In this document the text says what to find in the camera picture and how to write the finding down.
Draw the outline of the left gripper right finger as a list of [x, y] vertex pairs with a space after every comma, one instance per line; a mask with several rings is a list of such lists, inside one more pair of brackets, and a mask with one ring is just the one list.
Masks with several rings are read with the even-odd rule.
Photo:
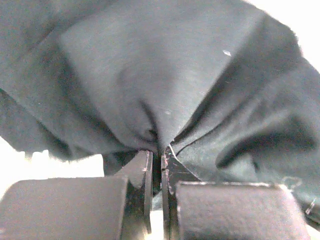
[[284, 185], [201, 181], [168, 147], [161, 156], [166, 240], [308, 240]]

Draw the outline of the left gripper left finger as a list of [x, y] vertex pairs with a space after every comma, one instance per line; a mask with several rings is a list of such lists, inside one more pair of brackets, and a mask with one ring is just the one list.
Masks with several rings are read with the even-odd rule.
[[113, 176], [21, 180], [0, 202], [3, 240], [143, 240], [151, 233], [153, 154]]

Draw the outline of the black t-shirt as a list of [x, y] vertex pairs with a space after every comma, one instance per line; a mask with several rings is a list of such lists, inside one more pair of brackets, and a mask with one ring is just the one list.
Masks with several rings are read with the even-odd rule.
[[0, 135], [106, 174], [171, 147], [202, 181], [284, 184], [320, 219], [320, 74], [242, 0], [1, 1]]

